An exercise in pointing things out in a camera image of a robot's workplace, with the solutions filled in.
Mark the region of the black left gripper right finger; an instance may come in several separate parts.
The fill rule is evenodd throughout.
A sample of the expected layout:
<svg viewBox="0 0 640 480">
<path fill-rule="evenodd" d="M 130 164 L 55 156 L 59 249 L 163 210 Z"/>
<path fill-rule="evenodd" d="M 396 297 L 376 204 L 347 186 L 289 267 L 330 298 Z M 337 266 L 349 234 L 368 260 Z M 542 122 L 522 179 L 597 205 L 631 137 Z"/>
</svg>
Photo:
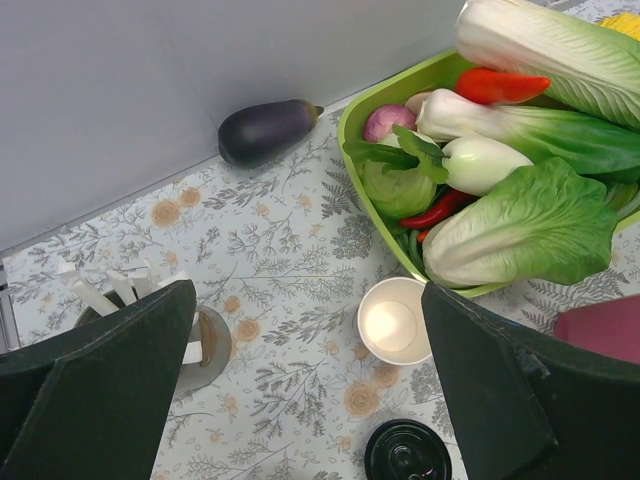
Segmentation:
<svg viewBox="0 0 640 480">
<path fill-rule="evenodd" d="M 638 478 L 637 365 L 571 346 L 432 282 L 421 304 L 469 478 Z"/>
</svg>

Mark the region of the pink paper cake bag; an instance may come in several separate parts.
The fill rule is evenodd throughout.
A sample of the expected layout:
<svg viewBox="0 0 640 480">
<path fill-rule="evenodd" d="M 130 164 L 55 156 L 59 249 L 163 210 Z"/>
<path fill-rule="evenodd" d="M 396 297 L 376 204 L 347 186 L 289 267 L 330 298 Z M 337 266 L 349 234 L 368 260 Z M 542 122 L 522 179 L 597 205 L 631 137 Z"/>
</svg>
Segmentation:
<svg viewBox="0 0 640 480">
<path fill-rule="evenodd" d="M 639 364 L 639 295 L 561 313 L 553 336 L 573 346 Z"/>
</svg>

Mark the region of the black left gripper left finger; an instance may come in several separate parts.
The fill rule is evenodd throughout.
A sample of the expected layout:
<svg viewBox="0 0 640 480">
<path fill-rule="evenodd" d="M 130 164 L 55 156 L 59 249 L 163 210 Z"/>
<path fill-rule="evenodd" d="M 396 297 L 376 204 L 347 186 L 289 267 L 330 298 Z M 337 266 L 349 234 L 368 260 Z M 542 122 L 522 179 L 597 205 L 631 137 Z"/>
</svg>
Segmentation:
<svg viewBox="0 0 640 480">
<path fill-rule="evenodd" d="M 2 355 L 2 478 L 150 478 L 195 306 L 176 281 Z"/>
</svg>

